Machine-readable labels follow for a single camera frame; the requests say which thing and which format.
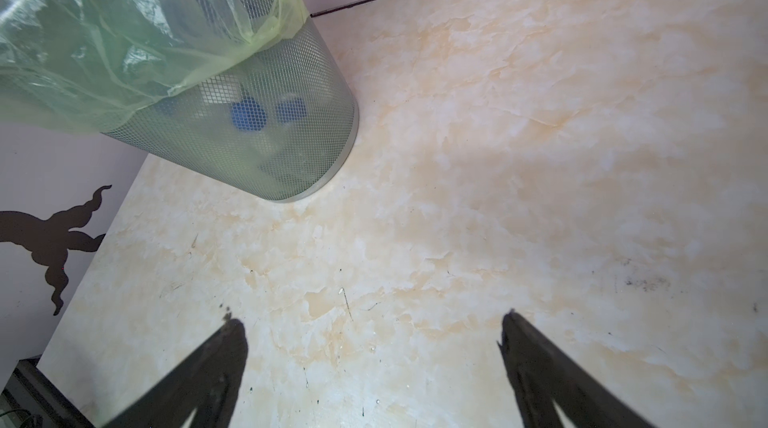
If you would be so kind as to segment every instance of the dark brown silhouette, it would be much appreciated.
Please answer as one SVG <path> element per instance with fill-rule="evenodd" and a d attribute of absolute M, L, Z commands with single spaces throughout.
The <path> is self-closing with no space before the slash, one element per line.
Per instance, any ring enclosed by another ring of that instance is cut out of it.
<path fill-rule="evenodd" d="M 67 250 L 80 250 L 93 253 L 98 250 L 104 234 L 91 238 L 82 231 L 69 231 L 82 228 L 91 221 L 91 214 L 101 206 L 101 192 L 112 185 L 102 186 L 94 192 L 90 202 L 70 208 L 65 212 L 53 213 L 47 220 L 41 220 L 22 212 L 0 212 L 0 242 L 23 246 L 32 252 L 32 260 L 48 267 L 45 281 L 54 291 L 51 301 L 56 305 L 56 316 L 64 306 L 62 292 L 69 283 L 64 272 L 67 262 Z"/>

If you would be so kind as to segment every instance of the green plastic bag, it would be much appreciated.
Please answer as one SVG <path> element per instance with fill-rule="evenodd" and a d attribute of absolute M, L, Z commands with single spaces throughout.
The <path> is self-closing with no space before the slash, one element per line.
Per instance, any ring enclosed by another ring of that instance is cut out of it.
<path fill-rule="evenodd" d="M 302 0 L 2 0 L 0 118 L 109 132 L 280 41 Z"/>

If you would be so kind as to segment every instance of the beige marbled surface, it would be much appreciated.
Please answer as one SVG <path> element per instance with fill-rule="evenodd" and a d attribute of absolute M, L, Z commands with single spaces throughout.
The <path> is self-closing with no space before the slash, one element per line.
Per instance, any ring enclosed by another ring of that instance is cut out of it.
<path fill-rule="evenodd" d="M 233 426 L 509 426 L 516 308 L 658 426 L 768 424 L 768 0 L 316 23 L 360 101 L 352 154 L 289 205 L 148 158 L 40 363 L 89 418 L 229 306 Z"/>

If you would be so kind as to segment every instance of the scratch mark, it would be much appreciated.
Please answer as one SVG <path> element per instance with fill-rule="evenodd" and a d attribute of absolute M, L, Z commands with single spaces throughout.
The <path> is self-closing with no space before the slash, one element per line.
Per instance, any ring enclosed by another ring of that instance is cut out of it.
<path fill-rule="evenodd" d="M 352 318 L 352 311 L 350 310 L 350 302 L 346 298 L 346 290 L 344 288 L 341 289 L 341 292 L 344 293 L 344 303 L 346 303 L 346 312 L 350 314 L 350 319 L 354 321 L 355 319 Z"/>

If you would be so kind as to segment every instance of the metal mesh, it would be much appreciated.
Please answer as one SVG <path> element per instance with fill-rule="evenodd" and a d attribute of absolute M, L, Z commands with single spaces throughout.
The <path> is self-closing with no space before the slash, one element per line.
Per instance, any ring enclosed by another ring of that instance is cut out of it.
<path fill-rule="evenodd" d="M 112 138 L 267 200 L 306 191 L 355 133 L 356 102 L 311 20 L 293 37 L 137 112 Z"/>

